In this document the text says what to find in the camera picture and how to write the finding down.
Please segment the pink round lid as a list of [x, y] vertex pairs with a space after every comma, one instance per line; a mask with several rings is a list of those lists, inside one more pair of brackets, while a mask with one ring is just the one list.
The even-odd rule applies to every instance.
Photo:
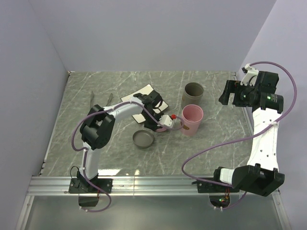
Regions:
[[160, 127], [155, 130], [155, 132], [165, 132], [165, 131], [167, 131], [167, 129], [164, 127]]

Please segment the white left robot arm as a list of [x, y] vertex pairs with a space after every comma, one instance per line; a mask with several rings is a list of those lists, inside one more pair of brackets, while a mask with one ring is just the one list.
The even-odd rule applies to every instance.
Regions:
[[170, 116], [155, 111], [162, 103], [161, 95], [152, 91], [149, 94], [136, 93], [128, 101], [113, 106], [94, 105], [85, 120], [78, 125], [83, 142], [81, 149], [77, 149], [74, 145], [76, 131], [72, 135], [72, 148], [75, 151], [83, 151], [82, 165], [78, 169], [76, 182], [71, 182], [72, 187], [79, 189], [81, 193], [94, 193], [106, 184], [98, 178], [99, 154], [97, 151], [110, 141], [116, 123], [141, 114], [145, 118], [143, 124], [147, 129], [164, 131], [166, 127], [171, 127]]

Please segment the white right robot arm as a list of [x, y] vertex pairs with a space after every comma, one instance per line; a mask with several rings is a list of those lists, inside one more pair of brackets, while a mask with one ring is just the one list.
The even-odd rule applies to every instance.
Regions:
[[228, 80], [219, 102], [227, 105], [234, 94], [233, 105], [252, 109], [254, 133], [250, 158], [235, 169], [219, 167], [214, 171], [212, 187], [221, 192], [228, 185], [260, 196], [268, 196], [284, 183], [277, 162], [278, 121], [283, 112], [283, 97], [275, 93], [276, 73], [243, 68], [243, 80]]

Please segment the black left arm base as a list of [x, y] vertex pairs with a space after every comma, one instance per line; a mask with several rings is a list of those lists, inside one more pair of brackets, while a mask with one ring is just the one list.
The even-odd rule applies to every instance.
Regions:
[[[113, 180], [111, 178], [101, 179], [94, 178], [91, 180], [92, 184], [104, 190], [108, 194], [111, 193]], [[90, 185], [85, 179], [72, 178], [69, 186], [69, 194], [93, 194], [100, 193], [96, 187]]]

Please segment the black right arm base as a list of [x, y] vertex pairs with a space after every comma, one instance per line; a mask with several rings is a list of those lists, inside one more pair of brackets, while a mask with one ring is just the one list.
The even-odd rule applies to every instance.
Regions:
[[240, 191], [239, 189], [234, 189], [232, 187], [222, 186], [219, 184], [213, 184], [209, 182], [203, 182], [199, 180], [196, 180], [191, 184], [197, 185], [198, 193], [225, 193], [225, 192], [237, 193]]

